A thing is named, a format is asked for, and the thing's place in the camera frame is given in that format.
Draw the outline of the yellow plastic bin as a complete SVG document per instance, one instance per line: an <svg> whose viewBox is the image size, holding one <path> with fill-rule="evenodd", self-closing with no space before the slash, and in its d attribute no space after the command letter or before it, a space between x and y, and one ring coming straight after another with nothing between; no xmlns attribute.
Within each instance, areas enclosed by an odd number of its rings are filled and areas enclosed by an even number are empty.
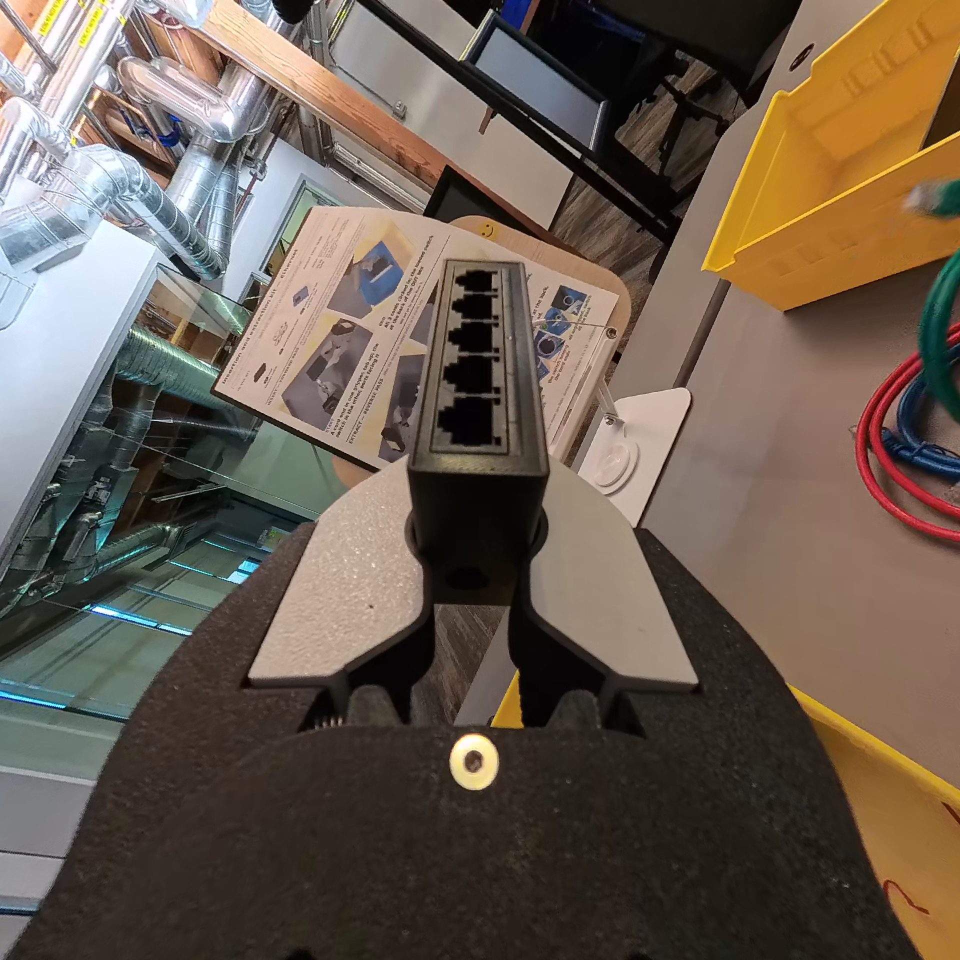
<svg viewBox="0 0 960 960"><path fill-rule="evenodd" d="M921 958L959 957L958 788L851 721L791 688L844 788L880 884L897 882L923 916L898 897L896 918Z"/></svg>
<svg viewBox="0 0 960 960"><path fill-rule="evenodd" d="M702 270L786 312L946 258L958 222L907 209L958 178L958 132L923 147L958 55L957 1L890 1L777 92Z"/></svg>

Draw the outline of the black office chair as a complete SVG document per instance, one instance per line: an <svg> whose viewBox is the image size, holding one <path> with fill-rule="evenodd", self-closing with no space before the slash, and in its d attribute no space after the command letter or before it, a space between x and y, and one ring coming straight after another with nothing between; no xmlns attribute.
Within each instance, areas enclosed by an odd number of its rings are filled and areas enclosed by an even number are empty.
<svg viewBox="0 0 960 960"><path fill-rule="evenodd" d="M608 13L711 67L745 107L761 98L800 1L601 1Z"/></svg>

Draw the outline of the instruction poster on wooden board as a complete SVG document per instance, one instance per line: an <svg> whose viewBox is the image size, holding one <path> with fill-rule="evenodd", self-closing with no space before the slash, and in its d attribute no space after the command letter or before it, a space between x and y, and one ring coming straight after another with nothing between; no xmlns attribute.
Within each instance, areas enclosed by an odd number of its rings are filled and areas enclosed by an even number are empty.
<svg viewBox="0 0 960 960"><path fill-rule="evenodd" d="M548 451L564 461L630 295L610 270L478 216L311 209L213 393L328 451L356 485L413 442L448 259L524 263Z"/></svg>

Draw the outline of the black framed display panel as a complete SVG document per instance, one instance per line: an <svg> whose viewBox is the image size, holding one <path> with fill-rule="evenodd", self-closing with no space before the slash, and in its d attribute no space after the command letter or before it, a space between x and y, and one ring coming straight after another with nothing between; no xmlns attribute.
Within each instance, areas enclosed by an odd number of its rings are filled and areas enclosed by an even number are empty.
<svg viewBox="0 0 960 960"><path fill-rule="evenodd" d="M601 145L608 100L495 10L487 11L460 61L572 149L587 153Z"/></svg>

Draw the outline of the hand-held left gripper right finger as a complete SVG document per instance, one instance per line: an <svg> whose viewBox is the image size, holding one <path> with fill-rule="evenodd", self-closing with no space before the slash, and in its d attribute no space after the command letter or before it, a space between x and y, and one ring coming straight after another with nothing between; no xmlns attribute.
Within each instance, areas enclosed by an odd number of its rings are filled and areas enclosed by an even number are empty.
<svg viewBox="0 0 960 960"><path fill-rule="evenodd" d="M533 553L511 605L521 723L547 725L584 690L599 717L628 693L689 694L700 681L629 521L569 468L553 468Z"/></svg>

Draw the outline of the black ethernet switch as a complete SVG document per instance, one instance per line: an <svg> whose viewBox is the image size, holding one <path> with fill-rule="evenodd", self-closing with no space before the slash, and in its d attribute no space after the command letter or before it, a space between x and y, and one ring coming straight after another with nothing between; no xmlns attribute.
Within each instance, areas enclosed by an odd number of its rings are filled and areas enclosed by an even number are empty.
<svg viewBox="0 0 960 960"><path fill-rule="evenodd" d="M508 606L549 478L523 265L441 265L407 460L409 541L435 605Z"/></svg>

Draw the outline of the black flat monitor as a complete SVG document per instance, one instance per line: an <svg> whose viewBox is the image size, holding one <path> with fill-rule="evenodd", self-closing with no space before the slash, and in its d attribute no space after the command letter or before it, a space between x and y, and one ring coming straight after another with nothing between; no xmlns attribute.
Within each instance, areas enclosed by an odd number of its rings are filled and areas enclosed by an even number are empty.
<svg viewBox="0 0 960 960"><path fill-rule="evenodd" d="M423 216L451 224L466 216L481 216L523 233L529 233L524 222L497 201L485 189L446 165L423 210Z"/></svg>

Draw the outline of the black floor lamp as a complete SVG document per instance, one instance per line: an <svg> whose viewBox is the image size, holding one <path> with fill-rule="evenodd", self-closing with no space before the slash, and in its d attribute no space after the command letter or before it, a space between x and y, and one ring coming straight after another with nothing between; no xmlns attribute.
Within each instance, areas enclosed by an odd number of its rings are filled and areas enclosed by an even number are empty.
<svg viewBox="0 0 960 960"><path fill-rule="evenodd" d="M490 82L474 73L470 66L461 62L461 56L448 53L387 3L361 1L359 5L459 87L491 108L572 175L621 210L642 230L665 245L674 240L679 228L673 212L679 202L677 193L623 146L618 146L622 155L616 157L614 145L617 140L613 134L610 103L601 145L588 152L574 150L525 115Z"/></svg>

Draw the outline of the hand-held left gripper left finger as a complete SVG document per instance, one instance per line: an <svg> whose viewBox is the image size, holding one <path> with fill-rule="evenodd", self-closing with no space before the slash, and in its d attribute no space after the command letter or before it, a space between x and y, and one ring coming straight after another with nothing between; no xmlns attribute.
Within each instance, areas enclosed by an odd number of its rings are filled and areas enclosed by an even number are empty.
<svg viewBox="0 0 960 960"><path fill-rule="evenodd" d="M403 723L435 657L434 602L408 535L406 463L323 513L248 669L258 690L323 690L340 714L378 687Z"/></svg>

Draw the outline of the wooden support post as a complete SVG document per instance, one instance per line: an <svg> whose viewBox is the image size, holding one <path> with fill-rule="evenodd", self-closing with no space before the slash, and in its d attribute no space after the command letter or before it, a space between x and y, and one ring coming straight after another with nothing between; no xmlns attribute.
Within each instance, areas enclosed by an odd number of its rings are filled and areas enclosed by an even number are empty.
<svg viewBox="0 0 960 960"><path fill-rule="evenodd" d="M192 33L330 126L418 201L451 168L541 239L571 174L371 15L347 27L347 72L318 63L238 2L213 2Z"/></svg>

